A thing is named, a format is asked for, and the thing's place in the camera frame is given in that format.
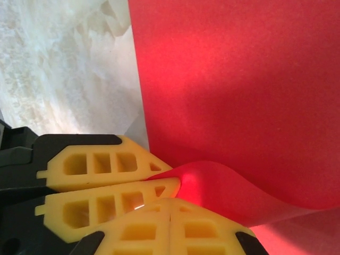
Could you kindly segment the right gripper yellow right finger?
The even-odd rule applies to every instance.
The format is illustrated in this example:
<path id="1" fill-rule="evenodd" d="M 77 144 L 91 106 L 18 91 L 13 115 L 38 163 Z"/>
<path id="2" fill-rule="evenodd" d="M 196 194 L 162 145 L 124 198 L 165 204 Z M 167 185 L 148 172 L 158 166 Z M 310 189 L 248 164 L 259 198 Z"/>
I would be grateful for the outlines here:
<path id="1" fill-rule="evenodd" d="M 181 199 L 169 203 L 169 255 L 269 255 L 249 228 Z"/>

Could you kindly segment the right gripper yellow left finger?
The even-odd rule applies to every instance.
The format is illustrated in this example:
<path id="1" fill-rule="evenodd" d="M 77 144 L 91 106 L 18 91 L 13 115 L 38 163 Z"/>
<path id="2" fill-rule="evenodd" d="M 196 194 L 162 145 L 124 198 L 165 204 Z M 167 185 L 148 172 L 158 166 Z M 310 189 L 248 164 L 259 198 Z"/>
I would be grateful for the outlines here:
<path id="1" fill-rule="evenodd" d="M 90 230 L 76 255 L 169 255 L 169 199 L 160 199 Z"/>

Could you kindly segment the red paper sheet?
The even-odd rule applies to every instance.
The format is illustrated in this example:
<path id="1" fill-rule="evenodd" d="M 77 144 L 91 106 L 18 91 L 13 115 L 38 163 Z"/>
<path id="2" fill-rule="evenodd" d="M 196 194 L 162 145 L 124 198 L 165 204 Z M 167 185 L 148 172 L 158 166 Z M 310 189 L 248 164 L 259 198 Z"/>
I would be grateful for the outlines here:
<path id="1" fill-rule="evenodd" d="M 150 150 L 270 255 L 340 255 L 340 0 L 128 0 Z"/>

